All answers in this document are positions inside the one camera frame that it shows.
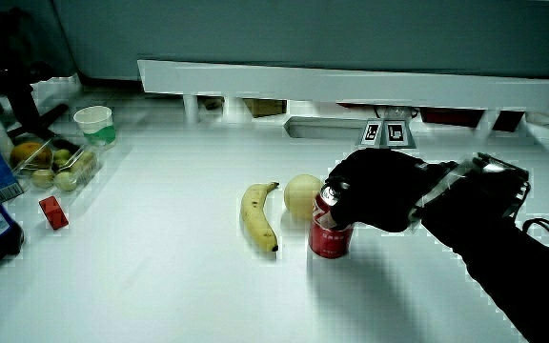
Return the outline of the person's right hand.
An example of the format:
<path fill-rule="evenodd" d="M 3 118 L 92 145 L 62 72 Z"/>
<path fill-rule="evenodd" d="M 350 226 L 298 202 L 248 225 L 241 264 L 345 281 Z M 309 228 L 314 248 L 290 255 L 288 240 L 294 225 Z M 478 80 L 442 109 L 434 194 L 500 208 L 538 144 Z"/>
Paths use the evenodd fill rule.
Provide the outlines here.
<path fill-rule="evenodd" d="M 419 199 L 455 165 L 428 163 L 389 148 L 358 149 L 326 178 L 337 201 L 321 222 L 335 226 L 363 223 L 385 232 L 403 232 Z"/>

